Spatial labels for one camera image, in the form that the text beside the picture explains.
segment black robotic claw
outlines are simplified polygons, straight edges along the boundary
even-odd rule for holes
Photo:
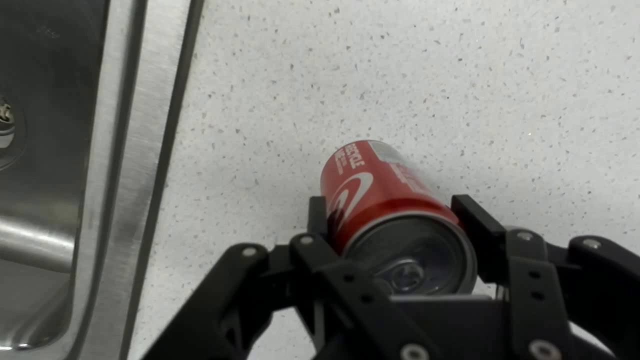
[[[326,202],[311,199],[309,232],[267,250],[225,251],[148,360],[243,360],[283,307],[297,307],[319,360],[637,360],[640,358],[640,257],[601,237],[568,248],[531,230],[506,232],[471,195],[454,195],[485,281],[504,298],[388,298],[326,236]],[[612,353],[576,337],[570,322]]]

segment can lid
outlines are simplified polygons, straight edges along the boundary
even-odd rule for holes
[[[456,293],[476,281],[466,236],[445,219],[405,215],[377,223],[344,254],[388,293]]]

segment white speckled countertop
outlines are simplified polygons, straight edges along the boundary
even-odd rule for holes
[[[396,145],[443,199],[640,251],[640,2],[206,2],[131,358],[231,244],[302,230],[357,137]],[[255,358],[311,358],[281,318]]]

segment soda can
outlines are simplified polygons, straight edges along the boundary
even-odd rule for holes
[[[339,147],[321,178],[335,250],[357,260],[390,295],[461,293],[476,256],[456,213],[441,203],[388,144]]]

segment stainless steel sink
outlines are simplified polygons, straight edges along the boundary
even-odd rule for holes
[[[0,0],[0,360],[125,358],[200,5]]]

